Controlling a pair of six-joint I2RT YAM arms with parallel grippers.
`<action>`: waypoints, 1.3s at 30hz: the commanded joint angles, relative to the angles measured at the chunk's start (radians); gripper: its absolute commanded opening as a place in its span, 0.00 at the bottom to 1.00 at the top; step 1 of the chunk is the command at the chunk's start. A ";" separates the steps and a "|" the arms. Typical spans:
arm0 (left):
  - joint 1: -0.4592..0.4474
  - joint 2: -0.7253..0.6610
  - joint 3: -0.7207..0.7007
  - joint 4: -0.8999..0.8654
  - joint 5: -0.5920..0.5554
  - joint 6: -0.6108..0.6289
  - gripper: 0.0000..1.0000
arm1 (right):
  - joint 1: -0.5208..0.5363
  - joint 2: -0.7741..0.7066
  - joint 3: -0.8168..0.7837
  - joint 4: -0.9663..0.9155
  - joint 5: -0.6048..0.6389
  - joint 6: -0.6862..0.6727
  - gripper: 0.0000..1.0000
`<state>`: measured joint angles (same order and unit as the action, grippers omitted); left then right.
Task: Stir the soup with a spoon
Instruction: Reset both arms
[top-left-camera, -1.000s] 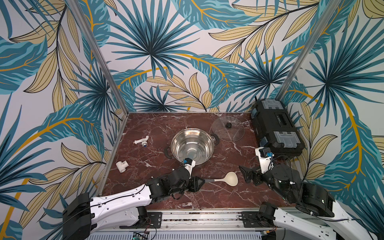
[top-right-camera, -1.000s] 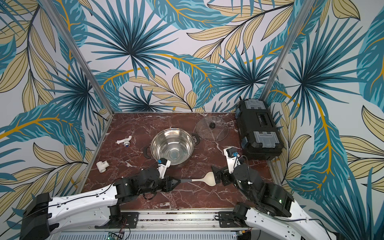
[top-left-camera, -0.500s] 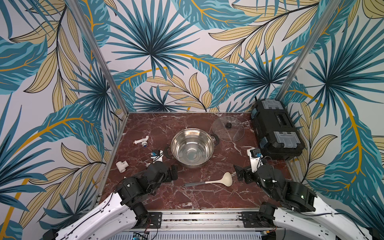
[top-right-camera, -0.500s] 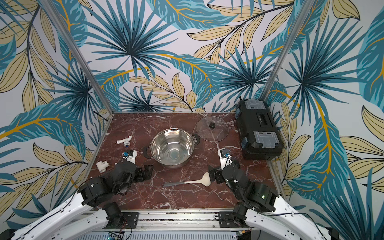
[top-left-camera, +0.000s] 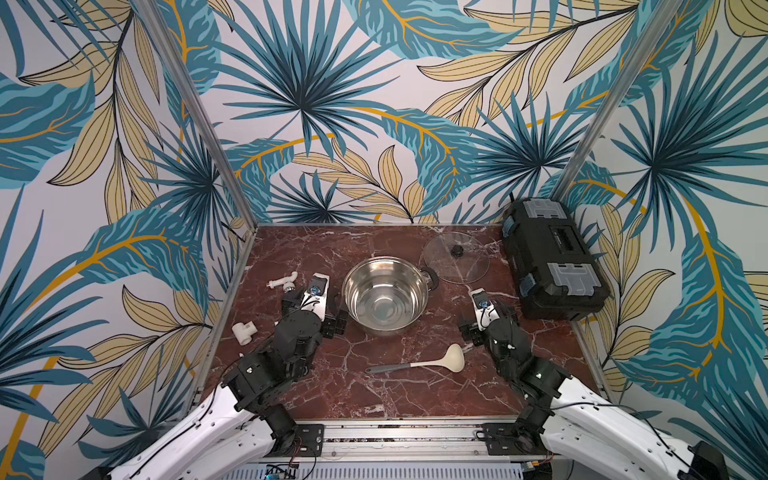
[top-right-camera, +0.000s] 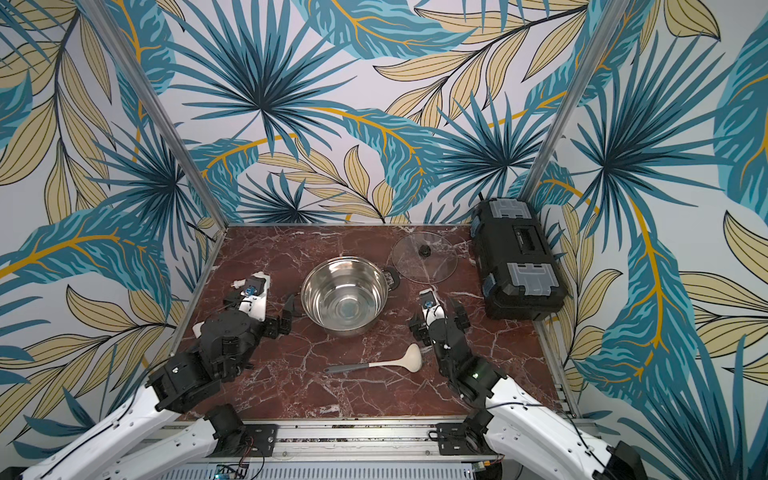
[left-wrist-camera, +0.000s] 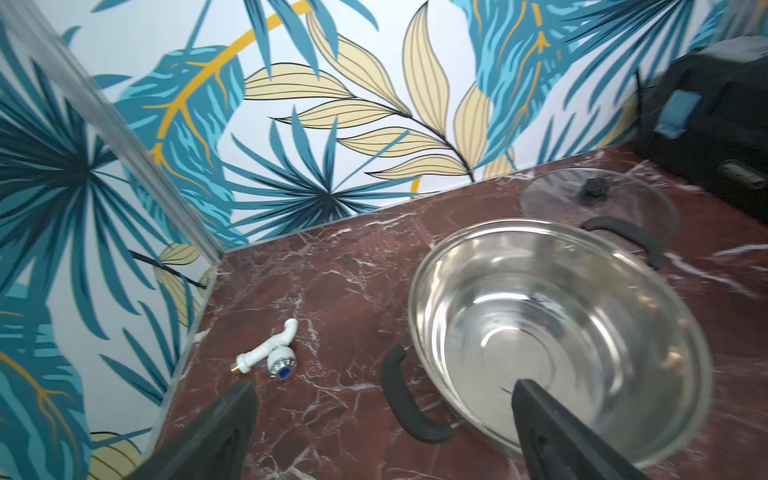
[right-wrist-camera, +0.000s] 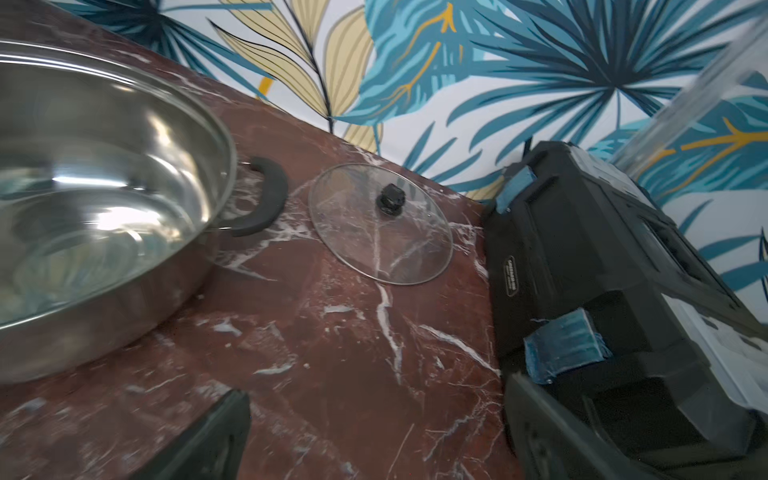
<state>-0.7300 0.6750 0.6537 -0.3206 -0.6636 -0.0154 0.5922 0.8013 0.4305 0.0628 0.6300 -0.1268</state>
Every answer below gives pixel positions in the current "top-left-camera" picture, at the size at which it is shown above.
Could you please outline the grey handled white spoon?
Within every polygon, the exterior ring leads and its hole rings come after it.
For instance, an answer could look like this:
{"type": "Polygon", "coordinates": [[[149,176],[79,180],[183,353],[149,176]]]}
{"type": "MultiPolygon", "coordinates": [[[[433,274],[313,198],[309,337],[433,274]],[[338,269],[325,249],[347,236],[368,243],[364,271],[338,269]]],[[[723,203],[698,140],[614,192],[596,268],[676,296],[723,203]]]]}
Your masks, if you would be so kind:
{"type": "Polygon", "coordinates": [[[375,375],[411,368],[441,367],[453,373],[459,373],[465,368],[465,365],[466,363],[462,347],[459,344],[452,344],[447,348],[443,357],[438,360],[412,362],[398,365],[380,365],[369,367],[365,370],[365,372],[367,374],[375,375]]]}

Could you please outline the stainless steel pot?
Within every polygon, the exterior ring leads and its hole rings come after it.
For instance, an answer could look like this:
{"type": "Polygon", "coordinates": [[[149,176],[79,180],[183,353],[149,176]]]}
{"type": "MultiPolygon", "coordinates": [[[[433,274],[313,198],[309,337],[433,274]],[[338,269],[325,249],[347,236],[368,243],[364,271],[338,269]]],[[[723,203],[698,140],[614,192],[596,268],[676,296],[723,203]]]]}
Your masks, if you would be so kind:
{"type": "Polygon", "coordinates": [[[357,326],[370,335],[387,337],[411,328],[439,285],[437,274],[429,267],[378,256],[363,260],[347,273],[341,296],[357,326]]]}

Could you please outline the glass pot lid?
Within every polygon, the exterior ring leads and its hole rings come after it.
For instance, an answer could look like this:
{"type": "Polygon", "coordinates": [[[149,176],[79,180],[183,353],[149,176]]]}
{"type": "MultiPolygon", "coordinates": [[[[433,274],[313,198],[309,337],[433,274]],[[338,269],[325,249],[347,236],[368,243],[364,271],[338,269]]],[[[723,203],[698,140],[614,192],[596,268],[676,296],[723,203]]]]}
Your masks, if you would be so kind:
{"type": "Polygon", "coordinates": [[[461,232],[441,233],[429,240],[421,256],[421,270],[432,279],[452,284],[472,284],[490,268],[487,247],[461,232]]]}

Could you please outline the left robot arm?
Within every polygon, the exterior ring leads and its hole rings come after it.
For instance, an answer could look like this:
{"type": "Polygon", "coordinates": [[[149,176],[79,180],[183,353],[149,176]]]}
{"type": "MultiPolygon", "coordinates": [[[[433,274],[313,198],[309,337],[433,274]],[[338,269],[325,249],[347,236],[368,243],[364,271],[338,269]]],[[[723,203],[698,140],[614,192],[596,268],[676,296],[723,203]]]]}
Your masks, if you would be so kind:
{"type": "Polygon", "coordinates": [[[229,366],[211,394],[142,452],[89,479],[218,479],[250,460],[289,451],[297,425],[279,400],[312,368],[324,339],[350,319],[337,296],[285,296],[273,333],[229,366]]]}

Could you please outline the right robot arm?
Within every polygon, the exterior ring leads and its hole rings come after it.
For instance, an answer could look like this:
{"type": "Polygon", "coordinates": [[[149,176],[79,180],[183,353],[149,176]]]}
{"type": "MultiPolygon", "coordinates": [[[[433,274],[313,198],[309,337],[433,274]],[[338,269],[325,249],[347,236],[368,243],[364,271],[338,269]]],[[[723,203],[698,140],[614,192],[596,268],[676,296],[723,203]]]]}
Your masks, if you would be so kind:
{"type": "Polygon", "coordinates": [[[496,373],[527,405],[503,442],[539,447],[609,479],[726,479],[724,455],[705,441],[665,435],[627,406],[612,404],[563,367],[535,355],[513,310],[471,293],[462,338],[482,346],[496,373]]]}

